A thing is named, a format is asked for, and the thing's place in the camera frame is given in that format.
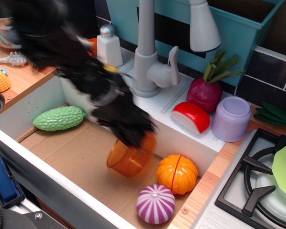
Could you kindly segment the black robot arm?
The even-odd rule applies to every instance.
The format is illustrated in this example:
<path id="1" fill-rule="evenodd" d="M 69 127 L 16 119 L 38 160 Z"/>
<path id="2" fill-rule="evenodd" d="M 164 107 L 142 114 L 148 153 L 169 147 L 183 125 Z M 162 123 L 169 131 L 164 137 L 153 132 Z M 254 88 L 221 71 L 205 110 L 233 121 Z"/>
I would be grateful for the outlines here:
<path id="1" fill-rule="evenodd" d="M 88 54 L 79 41 L 60 0 L 4 0 L 12 16 L 21 52 L 36 66 L 54 66 L 61 77 L 90 96 L 98 123 L 110 128 L 125 145 L 139 148 L 154 130 L 149 115 L 133 103 L 119 73 Z"/>

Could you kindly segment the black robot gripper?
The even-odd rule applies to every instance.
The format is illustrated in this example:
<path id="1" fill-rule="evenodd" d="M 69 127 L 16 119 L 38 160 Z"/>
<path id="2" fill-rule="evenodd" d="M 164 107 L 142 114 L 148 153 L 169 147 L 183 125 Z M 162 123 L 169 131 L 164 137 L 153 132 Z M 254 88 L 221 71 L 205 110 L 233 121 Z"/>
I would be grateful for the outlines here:
<path id="1" fill-rule="evenodd" d="M 145 131 L 154 131 L 150 116 L 133 102 L 133 94 L 119 73 L 84 71 L 81 83 L 97 109 L 92 115 L 110 124 L 126 146 L 140 148 Z"/>

